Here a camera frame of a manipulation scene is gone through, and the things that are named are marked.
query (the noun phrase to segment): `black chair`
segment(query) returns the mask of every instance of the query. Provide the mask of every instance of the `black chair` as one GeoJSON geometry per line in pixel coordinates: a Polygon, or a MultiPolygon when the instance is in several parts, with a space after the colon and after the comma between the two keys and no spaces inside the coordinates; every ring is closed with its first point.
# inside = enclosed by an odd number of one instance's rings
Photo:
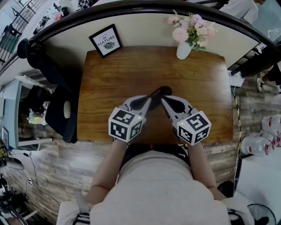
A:
{"type": "Polygon", "coordinates": [[[45,120],[67,143],[77,141],[77,112],[81,72],[63,69],[47,54],[44,44],[23,39],[18,45],[19,58],[26,58],[35,69],[39,69],[46,79],[58,85],[51,96],[45,120]],[[65,109],[70,105],[70,115],[65,109]]]}

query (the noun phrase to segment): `flower vase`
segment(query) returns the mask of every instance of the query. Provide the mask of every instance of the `flower vase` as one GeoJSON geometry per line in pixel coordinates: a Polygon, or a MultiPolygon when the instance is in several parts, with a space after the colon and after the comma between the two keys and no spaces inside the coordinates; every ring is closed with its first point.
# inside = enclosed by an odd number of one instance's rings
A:
{"type": "Polygon", "coordinates": [[[177,57],[181,60],[185,59],[192,50],[192,46],[189,43],[181,42],[177,47],[177,57]]]}

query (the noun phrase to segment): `flower bouquet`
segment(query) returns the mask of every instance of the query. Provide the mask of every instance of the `flower bouquet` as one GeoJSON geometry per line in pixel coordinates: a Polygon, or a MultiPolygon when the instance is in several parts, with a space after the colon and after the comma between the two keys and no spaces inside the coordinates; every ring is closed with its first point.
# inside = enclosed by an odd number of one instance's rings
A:
{"type": "Polygon", "coordinates": [[[173,24],[175,28],[173,30],[173,38],[180,43],[179,47],[182,48],[182,46],[185,46],[187,48],[189,45],[189,52],[184,58],[188,56],[192,47],[194,47],[196,51],[205,49],[207,37],[214,37],[216,35],[217,30],[214,28],[215,23],[212,22],[210,25],[207,25],[206,21],[198,14],[189,14],[189,16],[184,19],[180,19],[177,12],[174,12],[175,16],[170,16],[167,23],[173,24]]]}

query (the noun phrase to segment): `desk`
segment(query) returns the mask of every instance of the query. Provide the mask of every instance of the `desk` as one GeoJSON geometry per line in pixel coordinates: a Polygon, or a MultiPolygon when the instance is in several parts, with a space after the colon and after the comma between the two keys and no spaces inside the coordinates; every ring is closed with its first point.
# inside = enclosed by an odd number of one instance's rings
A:
{"type": "Polygon", "coordinates": [[[17,149],[19,146],[42,144],[46,142],[52,142],[52,138],[43,138],[38,140],[22,141],[18,140],[18,106],[21,97],[22,82],[19,80],[13,80],[2,88],[0,97],[5,99],[4,102],[4,114],[0,119],[0,134],[2,133],[2,126],[8,131],[9,134],[9,146],[17,149]]]}
{"type": "MultiPolygon", "coordinates": [[[[187,99],[212,123],[204,142],[228,142],[233,137],[232,100],[223,57],[192,50],[185,60],[174,47],[124,47],[102,59],[87,53],[79,96],[77,137],[112,142],[108,118],[127,98],[170,86],[173,95],[187,99]]],[[[159,105],[147,113],[141,143],[179,143],[172,123],[159,105]]]]}

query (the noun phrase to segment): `wooden table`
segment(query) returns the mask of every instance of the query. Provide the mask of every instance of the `wooden table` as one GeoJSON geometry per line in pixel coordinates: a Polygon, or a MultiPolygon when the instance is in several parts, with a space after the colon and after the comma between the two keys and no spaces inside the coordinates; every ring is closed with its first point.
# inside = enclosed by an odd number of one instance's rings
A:
{"type": "MultiPolygon", "coordinates": [[[[187,99],[211,121],[209,137],[203,142],[231,141],[231,89],[224,58],[192,50],[179,60],[176,51],[175,47],[124,47],[104,59],[97,51],[88,52],[79,96],[78,138],[112,142],[108,118],[115,107],[127,98],[170,86],[173,95],[187,99]]],[[[161,105],[146,118],[134,142],[179,143],[161,105]]]]}

